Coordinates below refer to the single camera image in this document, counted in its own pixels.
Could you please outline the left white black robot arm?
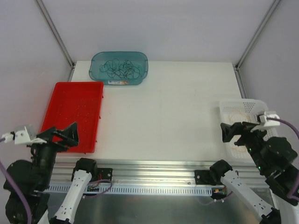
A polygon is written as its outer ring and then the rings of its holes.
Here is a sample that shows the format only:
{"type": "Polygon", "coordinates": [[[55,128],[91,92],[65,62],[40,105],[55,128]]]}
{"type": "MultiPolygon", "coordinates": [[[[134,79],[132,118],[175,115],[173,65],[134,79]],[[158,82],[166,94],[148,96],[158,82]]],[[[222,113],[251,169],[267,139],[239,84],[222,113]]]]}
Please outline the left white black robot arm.
{"type": "Polygon", "coordinates": [[[11,224],[72,224],[78,204],[89,182],[97,179],[97,162],[80,158],[73,169],[71,186],[54,217],[48,218],[48,201],[56,156],[79,144],[78,124],[65,129],[51,127],[39,134],[31,125],[21,126],[2,135],[1,142],[14,142],[30,148],[31,159],[17,160],[8,168],[0,167],[5,176],[3,188],[10,195],[5,214],[11,224]]]}

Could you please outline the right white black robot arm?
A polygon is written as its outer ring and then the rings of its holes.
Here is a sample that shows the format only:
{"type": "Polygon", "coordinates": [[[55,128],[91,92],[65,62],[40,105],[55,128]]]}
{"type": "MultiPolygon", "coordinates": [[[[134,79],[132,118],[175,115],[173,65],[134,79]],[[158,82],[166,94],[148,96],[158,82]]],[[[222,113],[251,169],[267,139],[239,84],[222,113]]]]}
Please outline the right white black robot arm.
{"type": "Polygon", "coordinates": [[[265,140],[266,130],[257,124],[221,123],[222,141],[229,143],[235,136],[236,146],[243,146],[261,176],[257,182],[243,176],[225,160],[209,169],[211,183],[222,184],[255,216],[260,224],[297,224],[299,222],[299,170],[293,165],[298,157],[285,137],[265,140]]]}

